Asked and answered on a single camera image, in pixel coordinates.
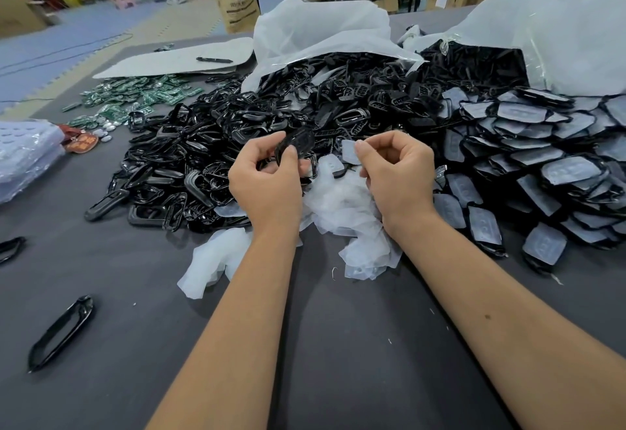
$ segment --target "wire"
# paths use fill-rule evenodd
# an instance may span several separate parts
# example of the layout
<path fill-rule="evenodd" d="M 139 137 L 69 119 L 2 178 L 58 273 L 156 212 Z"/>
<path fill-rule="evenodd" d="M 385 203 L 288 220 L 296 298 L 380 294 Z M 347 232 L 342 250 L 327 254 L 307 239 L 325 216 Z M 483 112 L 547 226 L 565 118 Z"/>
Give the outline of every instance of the wire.
<path fill-rule="evenodd" d="M 75 46 L 70 46 L 70 47 L 65 47 L 63 49 L 58 49 L 57 51 L 49 52 L 48 54 L 42 54 L 42 55 L 37 56 L 37 57 L 32 57 L 32 58 L 27 59 L 25 61 L 14 62 L 13 64 L 7 64 L 6 66 L 0 66 L 0 70 L 7 69 L 8 67 L 18 66 L 20 64 L 25 64 L 25 63 L 31 62 L 31 61 L 37 61 L 37 59 L 41 59 L 42 57 L 48 57 L 48 56 L 51 56 L 52 54 L 58 54 L 58 53 L 63 52 L 63 51 L 69 51 L 70 49 L 75 49 L 77 47 L 89 46 L 90 44 L 94 44 L 96 42 L 106 41 L 107 39 L 117 38 L 117 37 L 122 36 L 123 34 L 126 34 L 126 33 L 125 32 L 124 33 L 119 33 L 119 34 L 115 34 L 113 36 L 107 36 L 106 38 L 94 39 L 93 41 L 86 42 L 86 43 L 83 43 L 83 44 L 77 44 Z"/>
<path fill-rule="evenodd" d="M 95 52 L 102 51 L 103 49 L 106 49 L 109 46 L 114 46 L 114 45 L 119 44 L 121 42 L 128 41 L 133 36 L 134 35 L 132 33 L 128 33 L 128 37 L 127 38 L 120 39 L 119 41 L 109 43 L 106 46 L 99 47 L 98 49 L 94 49 L 92 51 L 86 51 L 86 52 L 82 52 L 80 54 L 74 54 L 72 56 L 62 57 L 61 59 L 55 59 L 54 61 L 50 61 L 50 62 L 42 62 L 40 64 L 35 64 L 34 66 L 27 66 L 27 67 L 22 67 L 21 69 L 10 70 L 9 72 L 3 72 L 3 73 L 0 74 L 0 78 L 4 78 L 5 76 L 10 76 L 10 75 L 15 74 L 17 72 L 22 72 L 23 70 L 29 70 L 29 69 L 35 69 L 36 67 L 47 66 L 48 64 L 54 64 L 55 62 L 66 61 L 68 59 L 73 59 L 75 57 L 84 56 L 85 54 L 93 54 Z"/>
<path fill-rule="evenodd" d="M 0 101 L 0 104 L 21 104 L 22 102 L 30 102 L 30 101 L 53 101 L 54 99 L 24 99 L 23 101 Z"/>

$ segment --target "hand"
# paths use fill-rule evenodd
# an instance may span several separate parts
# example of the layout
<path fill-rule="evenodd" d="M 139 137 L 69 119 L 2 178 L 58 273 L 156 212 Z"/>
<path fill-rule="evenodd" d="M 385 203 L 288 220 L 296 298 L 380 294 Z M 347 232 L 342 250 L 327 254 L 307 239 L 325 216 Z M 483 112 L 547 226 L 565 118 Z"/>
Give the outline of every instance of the hand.
<path fill-rule="evenodd" d="M 434 155 L 428 145 L 394 130 L 359 140 L 355 149 L 363 164 L 361 176 L 367 178 L 390 236 L 403 222 L 436 215 Z"/>
<path fill-rule="evenodd" d="M 289 228 L 302 218 L 300 176 L 307 173 L 310 162 L 298 160 L 295 147 L 289 146 L 280 159 L 262 171 L 257 163 L 271 157 L 285 132 L 276 132 L 248 141 L 229 171 L 229 189 L 239 206 L 247 212 L 255 231 L 273 225 Z"/>

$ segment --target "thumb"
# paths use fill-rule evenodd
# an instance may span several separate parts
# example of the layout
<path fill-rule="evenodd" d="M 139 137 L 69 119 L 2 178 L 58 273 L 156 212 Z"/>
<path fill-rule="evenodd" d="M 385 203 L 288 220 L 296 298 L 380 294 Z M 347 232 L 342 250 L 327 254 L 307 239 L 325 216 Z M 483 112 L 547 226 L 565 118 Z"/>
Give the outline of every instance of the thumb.
<path fill-rule="evenodd" d="M 298 170 L 298 152 L 293 145 L 289 145 L 280 157 L 279 171 L 286 171 L 288 173 L 295 173 L 300 176 Z"/>
<path fill-rule="evenodd" d="M 381 157 L 366 141 L 357 140 L 354 150 L 356 151 L 356 156 L 361 160 L 361 164 L 369 173 L 383 168 L 387 163 L 387 160 Z"/>

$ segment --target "brown paper sack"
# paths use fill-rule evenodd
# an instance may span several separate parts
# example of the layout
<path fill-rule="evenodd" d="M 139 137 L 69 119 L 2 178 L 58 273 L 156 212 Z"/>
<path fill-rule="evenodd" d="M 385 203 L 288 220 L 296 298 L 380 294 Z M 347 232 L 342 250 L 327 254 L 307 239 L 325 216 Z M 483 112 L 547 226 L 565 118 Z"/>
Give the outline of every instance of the brown paper sack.
<path fill-rule="evenodd" d="M 261 15 L 257 0 L 220 0 L 220 11 L 229 34 L 254 31 Z"/>

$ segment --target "forearm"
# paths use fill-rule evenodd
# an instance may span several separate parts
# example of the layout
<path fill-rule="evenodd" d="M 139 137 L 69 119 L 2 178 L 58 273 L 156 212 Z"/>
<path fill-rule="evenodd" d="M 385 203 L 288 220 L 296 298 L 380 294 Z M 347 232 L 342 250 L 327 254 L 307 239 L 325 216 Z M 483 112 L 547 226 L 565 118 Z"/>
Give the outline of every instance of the forearm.
<path fill-rule="evenodd" d="M 523 428 L 626 428 L 620 355 L 528 292 L 438 216 L 404 220 L 394 236 Z"/>
<path fill-rule="evenodd" d="M 297 224 L 255 232 L 148 430 L 267 427 L 296 242 Z"/>

